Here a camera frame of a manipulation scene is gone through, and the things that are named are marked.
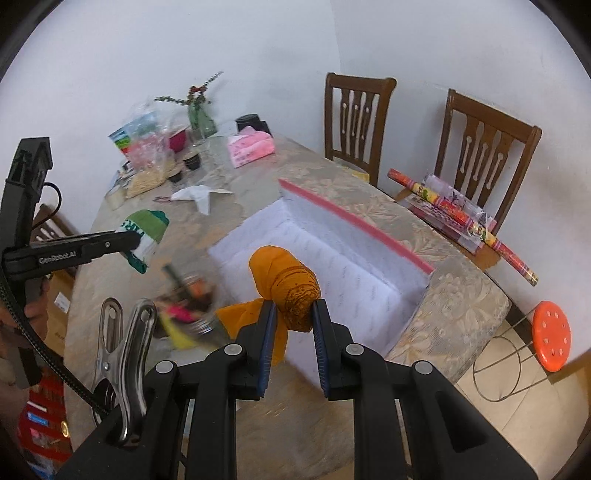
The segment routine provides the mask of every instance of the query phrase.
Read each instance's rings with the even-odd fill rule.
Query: white wall
[[[343,73],[398,80],[382,189],[398,191],[386,178],[390,168],[417,180],[433,172],[450,87],[542,128],[499,233],[540,283],[531,287],[503,261],[492,276],[523,311],[542,299],[562,307],[573,328],[571,359],[589,349],[591,210],[582,198],[591,194],[591,80],[566,40],[529,0],[332,5]]]
[[[320,151],[324,77],[338,69],[329,0],[65,0],[0,82],[0,175],[21,137],[49,136],[48,179],[84,232],[122,158],[108,135],[133,104],[224,70],[208,92],[218,123],[256,112]]]

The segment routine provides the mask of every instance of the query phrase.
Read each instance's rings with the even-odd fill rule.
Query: tile floor
[[[498,333],[508,328],[504,324]],[[505,334],[517,348],[523,345],[519,336],[510,330]],[[476,360],[476,369],[489,365],[515,348],[507,341],[493,339]],[[530,350],[519,355],[525,359]],[[483,395],[498,399],[511,391],[517,381],[519,364],[513,356],[494,367],[476,374]],[[499,430],[511,445],[534,468],[540,480],[551,480],[577,446],[577,440],[589,416],[589,378],[583,369],[551,383],[539,385],[498,403],[484,400],[473,382],[472,369],[460,379],[456,387]],[[533,381],[545,378],[535,358],[523,363],[517,390]]]

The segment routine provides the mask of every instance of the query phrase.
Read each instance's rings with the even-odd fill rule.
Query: red cup
[[[168,146],[170,149],[178,153],[180,152],[187,141],[187,132],[183,129],[180,132],[175,133],[172,137],[168,138]]]

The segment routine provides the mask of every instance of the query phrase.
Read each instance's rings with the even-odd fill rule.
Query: orange stool
[[[533,340],[527,345],[517,348],[517,346],[510,339],[504,337],[504,335],[509,330],[515,329],[515,327],[523,322],[532,312],[534,313],[531,321],[531,336]],[[504,356],[500,360],[487,365],[486,367],[479,368],[478,370],[476,369],[476,362],[474,362],[472,365],[472,378],[474,380],[476,390],[482,398],[490,402],[500,402],[506,398],[528,390],[529,388],[542,383],[544,380],[547,380],[548,377],[534,382],[528,387],[517,390],[517,385],[521,379],[521,365],[530,358],[536,356],[542,367],[544,367],[544,369],[548,372],[554,373],[560,370],[569,358],[572,336],[570,332],[569,321],[567,320],[566,315],[562,309],[555,303],[544,300],[538,303],[527,314],[525,314],[519,322],[517,322],[512,327],[509,327],[500,335],[494,336],[493,339],[503,339],[509,342],[515,351],[509,355]],[[535,353],[532,353],[530,356],[522,360],[519,356],[519,352],[532,344],[534,345]],[[478,384],[476,383],[476,374],[500,364],[513,355],[517,355],[517,358],[519,359],[519,375],[517,376],[517,382],[515,382],[513,389],[507,395],[499,398],[498,400],[494,400],[483,395],[478,388]]]

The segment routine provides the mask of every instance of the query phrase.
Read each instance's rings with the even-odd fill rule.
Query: floral tablecloth
[[[154,203],[156,196],[170,195],[168,183],[127,200],[115,211],[103,202],[93,231],[115,229],[142,208],[165,211],[170,226],[145,275],[135,272],[120,255],[107,255],[80,269],[64,362],[85,385],[90,387],[93,379],[98,315],[104,299],[116,297],[127,315],[139,298],[163,293],[166,279],[160,269],[165,263],[173,262],[182,274],[184,270],[210,271],[214,267],[207,249],[277,200],[278,178],[359,215],[436,269],[421,307],[389,360],[409,365],[426,359],[455,382],[479,355],[509,309],[504,293],[439,233],[383,192],[292,140],[276,135],[275,143],[274,155],[235,170],[229,164],[225,139],[208,140],[203,168],[197,171],[200,177],[189,177],[174,188],[198,180],[234,192],[216,196],[209,216],[199,214],[193,202]],[[68,388],[66,407],[72,444],[77,447],[94,428],[92,415]],[[315,478],[352,461],[352,406],[350,401],[327,402],[320,390],[283,363],[271,371],[264,400],[241,405],[236,437],[239,478]]]

